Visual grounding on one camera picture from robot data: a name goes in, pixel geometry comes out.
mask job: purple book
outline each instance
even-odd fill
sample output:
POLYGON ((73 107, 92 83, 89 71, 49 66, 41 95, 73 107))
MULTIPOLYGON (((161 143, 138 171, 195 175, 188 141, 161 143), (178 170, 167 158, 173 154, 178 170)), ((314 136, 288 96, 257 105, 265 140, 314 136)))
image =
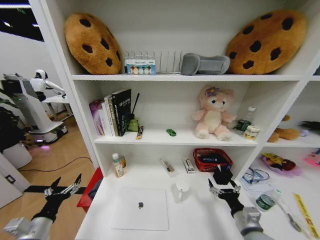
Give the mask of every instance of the purple book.
POLYGON ((102 127, 101 119, 99 116, 99 109, 102 108, 101 103, 102 103, 102 100, 95 100, 89 104, 89 107, 90 107, 90 111, 92 114, 92 118, 93 118, 93 122, 94 122, 97 134, 105 135, 102 127))

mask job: toy car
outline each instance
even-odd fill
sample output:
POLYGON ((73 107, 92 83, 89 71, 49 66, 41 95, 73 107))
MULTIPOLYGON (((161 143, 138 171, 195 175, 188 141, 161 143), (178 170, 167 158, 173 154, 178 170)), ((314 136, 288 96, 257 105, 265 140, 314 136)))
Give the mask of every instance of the toy car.
POLYGON ((177 135, 176 132, 173 131, 171 128, 168 128, 168 129, 166 130, 166 132, 167 132, 171 137, 174 137, 175 135, 177 135))

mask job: brown plush toy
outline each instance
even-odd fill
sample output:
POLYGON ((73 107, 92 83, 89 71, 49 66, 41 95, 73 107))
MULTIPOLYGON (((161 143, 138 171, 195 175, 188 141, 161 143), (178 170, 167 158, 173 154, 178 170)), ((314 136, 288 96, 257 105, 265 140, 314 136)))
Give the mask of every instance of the brown plush toy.
MULTIPOLYGON (((290 120, 289 115, 285 115, 282 119, 283 122, 290 120)), ((268 142, 269 143, 275 143, 278 141, 279 138, 286 139, 286 140, 295 140, 300 136, 300 132, 297 129, 294 128, 279 128, 277 127, 272 135, 269 137, 268 142)))
POLYGON ((233 74, 267 74, 287 63, 302 45, 306 19, 295 10, 272 11, 244 26, 229 42, 233 74))
POLYGON ((121 52, 115 37, 97 17, 74 13, 64 24, 66 43, 74 58, 91 74, 118 74, 121 52))

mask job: white laptop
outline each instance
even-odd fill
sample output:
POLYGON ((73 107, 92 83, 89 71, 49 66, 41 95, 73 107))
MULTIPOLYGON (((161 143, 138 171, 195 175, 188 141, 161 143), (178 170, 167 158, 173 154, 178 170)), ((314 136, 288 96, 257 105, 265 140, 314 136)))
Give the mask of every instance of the white laptop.
POLYGON ((112 229, 168 231, 166 191, 121 188, 111 221, 112 229))

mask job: pink teddy bear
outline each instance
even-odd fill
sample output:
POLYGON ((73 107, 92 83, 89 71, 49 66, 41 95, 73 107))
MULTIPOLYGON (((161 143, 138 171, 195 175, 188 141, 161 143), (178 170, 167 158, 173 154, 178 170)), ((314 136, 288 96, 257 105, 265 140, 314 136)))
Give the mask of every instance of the pink teddy bear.
POLYGON ((232 135, 225 125, 234 121, 236 116, 226 110, 234 101, 234 91, 206 86, 201 90, 199 100, 202 110, 192 115, 194 120, 199 121, 195 135, 206 139, 209 134, 214 134, 220 141, 230 141, 232 135))

